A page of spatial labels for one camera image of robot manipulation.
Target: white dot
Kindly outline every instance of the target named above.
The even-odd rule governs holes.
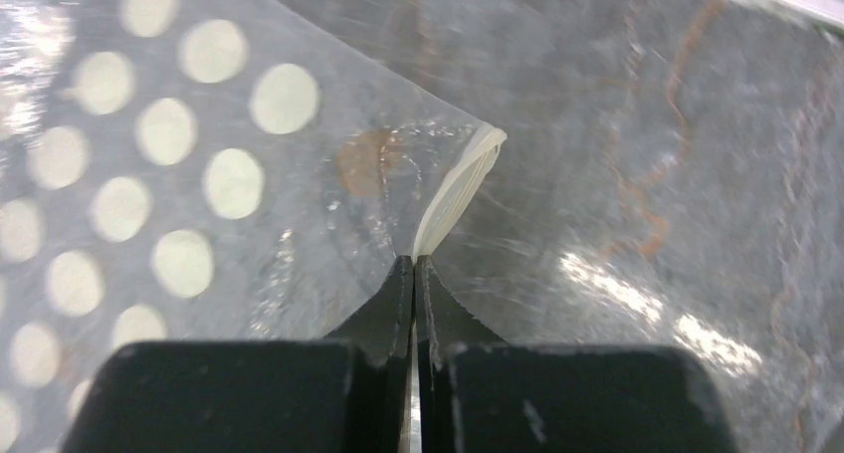
[[[179,67],[195,82],[219,83],[243,69],[249,43],[228,20],[211,20],[193,27],[179,43]]]
[[[66,316],[79,317],[92,311],[103,299],[105,289],[100,265],[85,251],[66,252],[47,268],[47,295]]]
[[[103,239],[122,242],[143,227],[152,209],[146,186],[134,177],[116,177],[103,184],[94,197],[89,215],[92,227]]]
[[[39,186],[59,189],[79,180],[91,160],[85,135],[75,127],[58,126],[41,136],[29,151],[29,173]]]
[[[135,138],[143,157],[169,166],[188,155],[196,143],[196,117],[175,98],[162,98],[146,108],[135,122]]]
[[[44,244],[44,214],[31,199],[0,208],[0,252],[10,262],[32,259]]]
[[[196,231],[173,231],[161,237],[151,262],[158,282],[170,294],[184,299],[205,291],[214,276],[211,246]]]
[[[138,37],[164,33],[179,8],[179,0],[120,0],[120,23]]]
[[[156,309],[144,304],[132,306],[117,317],[111,333],[111,346],[121,346],[141,340],[167,338],[167,326]]]
[[[202,188],[215,214],[241,219],[261,204],[264,170],[247,151],[225,149],[215,154],[205,168]]]
[[[59,370],[62,356],[56,334],[38,322],[30,322],[18,330],[9,352],[18,381],[31,387],[50,383]]]
[[[79,409],[82,407],[90,389],[90,380],[84,380],[74,388],[74,391],[71,392],[71,397],[68,398],[68,416],[71,418],[77,416],[77,413],[79,413]]]
[[[8,451],[21,432],[21,412],[11,395],[0,391],[0,452]]]
[[[305,127],[317,114],[319,86],[308,70],[291,64],[270,68],[249,99],[249,112],[260,129],[288,134]]]
[[[74,91],[82,108],[90,114],[114,113],[134,94],[134,68],[120,53],[88,55],[74,71]]]

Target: polka dot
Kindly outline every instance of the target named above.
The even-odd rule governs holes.
[[[90,114],[114,113],[134,94],[131,61],[115,52],[88,55],[74,71],[74,92],[83,110]]]
[[[91,161],[91,147],[75,127],[58,126],[41,136],[41,144],[29,151],[30,176],[44,189],[60,189],[82,177]]]
[[[120,24],[132,35],[157,37],[169,28],[179,0],[120,0]]]
[[[79,317],[95,309],[105,289],[100,265],[85,251],[66,252],[47,269],[47,295],[66,316]]]
[[[12,371],[26,386],[41,387],[50,383],[59,370],[61,348],[52,329],[38,322],[21,327],[12,339]]]
[[[162,98],[140,114],[134,133],[143,157],[169,166],[184,159],[193,149],[196,117],[182,101]]]
[[[201,23],[179,43],[179,67],[199,83],[219,83],[234,77],[248,56],[246,37],[228,20]]]
[[[244,218],[261,204],[264,169],[242,149],[218,152],[205,168],[202,178],[205,199],[211,209],[226,219]]]
[[[79,413],[80,408],[88,396],[88,391],[91,390],[91,381],[85,380],[80,382],[71,392],[71,397],[68,398],[68,416],[75,418]]]
[[[44,214],[31,199],[0,208],[0,253],[10,262],[32,259],[44,244]]]
[[[21,411],[12,396],[0,391],[0,452],[8,451],[21,432]]]
[[[188,230],[164,235],[152,253],[152,272],[174,296],[196,297],[211,284],[214,259],[205,237]]]
[[[103,184],[94,197],[89,215],[92,227],[103,239],[122,242],[132,238],[152,209],[146,186],[134,177],[116,177]]]
[[[317,114],[319,86],[308,70],[297,65],[270,68],[249,99],[249,112],[260,129],[288,134],[305,127]]]
[[[117,349],[134,341],[166,338],[167,326],[161,314],[150,306],[137,304],[117,317],[111,333],[111,346]]]

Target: gathered plastic edge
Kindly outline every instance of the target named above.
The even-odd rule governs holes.
[[[484,124],[478,128],[463,150],[457,165],[446,174],[440,189],[425,209],[413,240],[413,262],[416,262],[419,256],[430,255],[457,224],[457,220],[469,206],[469,201],[478,192],[481,181],[495,165],[501,145],[506,140],[507,135],[496,127]],[[462,179],[462,175],[473,167],[472,176],[460,187],[460,193],[453,198],[456,202],[442,206],[446,195]],[[441,214],[444,210],[445,215],[438,215],[435,220],[434,216]]]

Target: clear plastic sheet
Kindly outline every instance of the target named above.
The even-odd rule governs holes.
[[[0,451],[128,341],[335,327],[491,129],[275,0],[4,1]]]

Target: marble surface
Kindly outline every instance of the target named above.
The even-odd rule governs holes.
[[[686,346],[742,451],[821,448],[844,408],[837,42],[720,0],[282,1],[510,136],[434,255],[479,318]]]

